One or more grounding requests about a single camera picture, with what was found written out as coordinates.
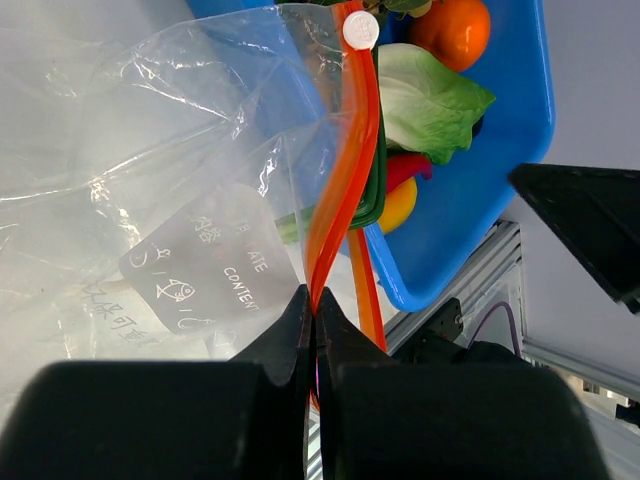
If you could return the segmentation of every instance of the ziplock bag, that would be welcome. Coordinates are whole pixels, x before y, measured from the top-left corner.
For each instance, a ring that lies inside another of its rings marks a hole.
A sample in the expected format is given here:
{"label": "ziplock bag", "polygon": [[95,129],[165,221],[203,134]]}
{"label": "ziplock bag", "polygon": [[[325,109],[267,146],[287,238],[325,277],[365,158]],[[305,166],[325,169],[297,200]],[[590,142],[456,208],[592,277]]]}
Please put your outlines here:
{"label": "ziplock bag", "polygon": [[229,358],[304,280],[290,255],[317,308],[378,133],[371,54],[341,37],[356,8],[187,22],[88,62],[73,146],[0,192],[4,398],[61,358]]}

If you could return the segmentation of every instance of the lettuce leaf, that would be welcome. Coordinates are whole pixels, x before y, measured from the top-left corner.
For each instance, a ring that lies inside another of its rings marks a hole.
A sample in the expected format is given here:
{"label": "lettuce leaf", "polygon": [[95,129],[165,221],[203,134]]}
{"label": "lettuce leaf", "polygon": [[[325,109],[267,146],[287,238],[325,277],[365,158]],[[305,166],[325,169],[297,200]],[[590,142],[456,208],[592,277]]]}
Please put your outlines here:
{"label": "lettuce leaf", "polygon": [[380,100],[389,146],[444,165],[471,146],[472,127],[496,97],[415,45],[379,48]]}

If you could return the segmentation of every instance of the white wall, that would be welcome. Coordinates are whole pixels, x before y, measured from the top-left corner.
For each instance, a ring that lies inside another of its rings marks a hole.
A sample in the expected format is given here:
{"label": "white wall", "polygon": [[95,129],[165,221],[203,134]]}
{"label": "white wall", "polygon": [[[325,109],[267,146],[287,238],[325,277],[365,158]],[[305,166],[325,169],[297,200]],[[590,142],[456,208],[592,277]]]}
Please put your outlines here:
{"label": "white wall", "polygon": [[[557,108],[545,162],[640,169],[640,2],[544,6]],[[506,217],[522,226],[528,336],[640,385],[640,317],[615,305],[522,200]]]}

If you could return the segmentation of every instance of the blue plastic bin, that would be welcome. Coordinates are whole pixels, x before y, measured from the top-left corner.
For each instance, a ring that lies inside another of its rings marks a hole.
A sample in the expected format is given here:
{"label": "blue plastic bin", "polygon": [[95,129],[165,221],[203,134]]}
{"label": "blue plastic bin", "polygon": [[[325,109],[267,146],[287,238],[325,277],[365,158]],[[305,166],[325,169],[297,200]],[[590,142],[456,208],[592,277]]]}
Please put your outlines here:
{"label": "blue plastic bin", "polygon": [[[484,0],[491,39],[464,75],[497,97],[467,152],[419,178],[409,219],[389,235],[367,227],[371,257],[391,302],[417,311],[453,279],[514,196],[507,174],[539,162],[553,136],[555,110],[542,0]],[[272,0],[188,0],[197,17],[272,5]],[[392,19],[383,41],[402,41],[407,22]]]}

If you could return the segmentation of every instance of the red bell pepper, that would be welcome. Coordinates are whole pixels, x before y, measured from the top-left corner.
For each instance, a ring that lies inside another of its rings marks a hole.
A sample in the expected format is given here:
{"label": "red bell pepper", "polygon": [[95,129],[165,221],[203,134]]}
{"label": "red bell pepper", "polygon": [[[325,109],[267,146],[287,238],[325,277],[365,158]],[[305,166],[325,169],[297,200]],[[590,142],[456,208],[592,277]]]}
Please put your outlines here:
{"label": "red bell pepper", "polygon": [[431,179],[433,166],[422,153],[400,153],[387,161],[387,190],[395,190],[402,182],[422,175],[425,180]]}

